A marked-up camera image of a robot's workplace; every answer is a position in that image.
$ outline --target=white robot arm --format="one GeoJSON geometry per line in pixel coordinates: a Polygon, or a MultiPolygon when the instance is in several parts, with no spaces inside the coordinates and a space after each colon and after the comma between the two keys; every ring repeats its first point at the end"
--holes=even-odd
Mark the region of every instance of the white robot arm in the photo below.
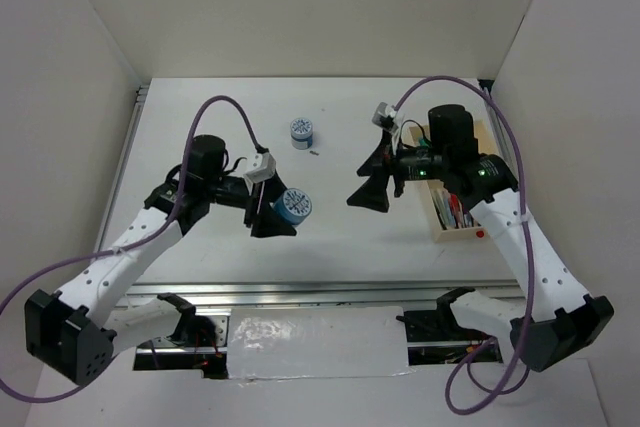
{"type": "MultiPolygon", "coordinates": [[[[387,212],[391,178],[395,197],[402,195],[406,181],[441,180],[488,232],[528,295],[518,182],[500,157],[478,152],[471,114],[461,105],[435,107],[429,111],[431,139],[424,146],[394,148],[401,125],[397,116],[388,115],[391,110],[379,106],[374,113],[373,123],[383,129],[382,140],[358,169],[357,174],[368,179],[347,204],[387,212]]],[[[528,210],[526,221],[536,266],[535,295],[520,360],[539,372],[591,344],[613,316],[613,307],[606,297],[592,298],[571,275],[528,210]]],[[[511,359],[524,320],[523,306],[462,288],[438,299],[438,310],[445,328],[475,329],[494,336],[503,358],[511,359]]]]}
{"type": "Polygon", "coordinates": [[[208,214],[210,204],[244,209],[244,223],[253,237],[296,235],[295,226],[310,213],[310,201],[306,199],[304,212],[298,201],[295,211],[287,210],[287,195],[301,193],[282,183],[269,152],[252,154],[242,177],[229,175],[232,170],[225,170],[224,159],[228,154],[222,139],[195,137],[180,202],[178,182],[173,179],[177,166],[116,240],[113,255],[95,260],[51,295],[42,290],[31,295],[25,304],[27,350],[84,386],[107,368],[111,357],[149,339],[168,336],[184,341],[194,325],[215,338],[212,321],[197,316],[193,305],[174,294],[111,314],[147,268],[208,214]],[[167,224],[176,205],[175,220],[167,224]]]}

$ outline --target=corner wall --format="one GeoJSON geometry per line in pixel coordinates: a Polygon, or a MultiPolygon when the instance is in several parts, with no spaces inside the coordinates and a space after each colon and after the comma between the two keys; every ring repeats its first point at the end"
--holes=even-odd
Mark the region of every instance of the corner wall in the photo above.
{"type": "MultiPolygon", "coordinates": [[[[90,252],[136,85],[86,0],[0,0],[0,297],[36,270],[90,252]]],[[[51,289],[73,267],[44,279],[51,289]]],[[[0,374],[33,394],[18,298],[0,319],[0,374]]],[[[0,393],[2,425],[28,404],[0,393]]]]}
{"type": "Polygon", "coordinates": [[[530,0],[91,0],[145,77],[491,78],[530,0]]]}
{"type": "Polygon", "coordinates": [[[589,357],[611,427],[638,424],[640,0],[533,0],[494,97],[529,204],[569,268],[616,309],[589,357]]]}

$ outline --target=white table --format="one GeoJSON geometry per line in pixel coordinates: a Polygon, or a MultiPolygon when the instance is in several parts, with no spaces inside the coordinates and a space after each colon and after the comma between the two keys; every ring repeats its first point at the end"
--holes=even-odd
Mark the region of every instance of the white table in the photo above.
{"type": "MultiPolygon", "coordinates": [[[[531,375],[518,392],[469,417],[452,414],[444,402],[452,365],[420,366],[395,377],[246,382],[202,379],[199,371],[132,372],[132,364],[129,350],[79,394],[64,402],[33,405],[26,427],[606,426],[584,359],[567,359],[531,375]]],[[[502,371],[497,364],[474,365],[485,385],[495,385],[502,371]]],[[[37,395],[71,387],[45,367],[37,395]]],[[[486,395],[466,373],[452,391],[460,407],[486,395]]]]}
{"type": "MultiPolygon", "coordinates": [[[[179,163],[193,116],[202,102],[229,95],[245,108],[259,142],[278,162],[289,187],[306,191],[313,213],[295,238],[254,239],[243,212],[214,205],[210,214],[158,259],[141,283],[491,281],[512,276],[488,239],[434,244],[414,185],[380,214],[347,207],[362,184],[356,169],[380,139],[371,123],[379,102],[396,103],[417,79],[154,79],[133,139],[107,242],[131,222],[151,190],[179,163]],[[291,146],[295,117],[314,123],[313,150],[291,146]]],[[[406,118],[427,121],[427,111],[459,103],[489,122],[484,102],[449,82],[418,90],[403,107],[406,118]]],[[[214,104],[199,133],[222,137],[231,160],[251,152],[236,110],[214,104]]]]}

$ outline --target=blue cylindrical object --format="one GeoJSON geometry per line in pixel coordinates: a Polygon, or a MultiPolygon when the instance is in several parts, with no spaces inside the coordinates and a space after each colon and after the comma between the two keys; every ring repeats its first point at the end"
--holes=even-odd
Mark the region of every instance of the blue cylindrical object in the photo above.
{"type": "Polygon", "coordinates": [[[291,144],[300,150],[313,145],[313,124],[309,119],[299,117],[291,121],[291,144]]]}
{"type": "Polygon", "coordinates": [[[311,199],[299,189],[287,189],[273,204],[273,210],[290,225],[300,225],[311,214],[311,199]]]}

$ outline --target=black clamp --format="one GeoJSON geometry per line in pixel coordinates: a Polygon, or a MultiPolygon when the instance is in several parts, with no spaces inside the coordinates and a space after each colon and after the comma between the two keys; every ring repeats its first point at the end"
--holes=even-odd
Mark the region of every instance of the black clamp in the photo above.
{"type": "Polygon", "coordinates": [[[475,290],[476,289],[471,289],[469,287],[458,287],[457,289],[438,297],[436,300],[436,309],[438,312],[438,324],[442,330],[448,334],[455,334],[466,330],[460,327],[456,322],[456,318],[451,311],[451,304],[463,295],[474,292],[475,290]]]}
{"type": "MultiPolygon", "coordinates": [[[[260,147],[259,153],[268,152],[260,147]]],[[[225,170],[229,154],[225,142],[213,135],[194,137],[186,169],[184,192],[176,220],[182,235],[205,215],[211,204],[244,209],[244,223],[251,229],[252,237],[295,236],[296,229],[282,219],[271,207],[287,190],[278,173],[271,178],[254,184],[251,191],[245,180],[230,174],[234,168],[225,170]]],[[[181,165],[173,167],[165,182],[156,187],[145,200],[144,207],[156,208],[169,215],[178,200],[178,181],[173,177],[181,165]]]]}
{"type": "Polygon", "coordinates": [[[37,290],[24,305],[27,351],[76,385],[90,384],[111,363],[116,332],[98,327],[89,309],[73,309],[37,290]]]}
{"type": "MultiPolygon", "coordinates": [[[[558,309],[553,320],[531,321],[520,360],[534,372],[542,372],[571,354],[591,345],[613,317],[605,297],[584,296],[585,304],[572,312],[558,309]]],[[[524,318],[511,321],[511,344],[515,347],[524,318]]]]}
{"type": "Polygon", "coordinates": [[[173,305],[181,314],[173,334],[169,336],[169,340],[176,344],[192,343],[195,340],[195,335],[203,330],[209,337],[215,339],[215,324],[209,317],[196,315],[196,306],[191,302],[171,293],[159,294],[158,299],[173,305]]]}
{"type": "Polygon", "coordinates": [[[466,210],[483,200],[492,202],[493,195],[505,189],[518,190],[516,178],[500,157],[478,151],[473,117],[463,106],[429,110],[429,127],[429,145],[400,143],[395,153],[391,134],[383,131],[380,143],[356,172],[368,179],[347,199],[347,205],[388,212],[390,177],[395,197],[402,195],[406,181],[441,180],[466,210]]]}

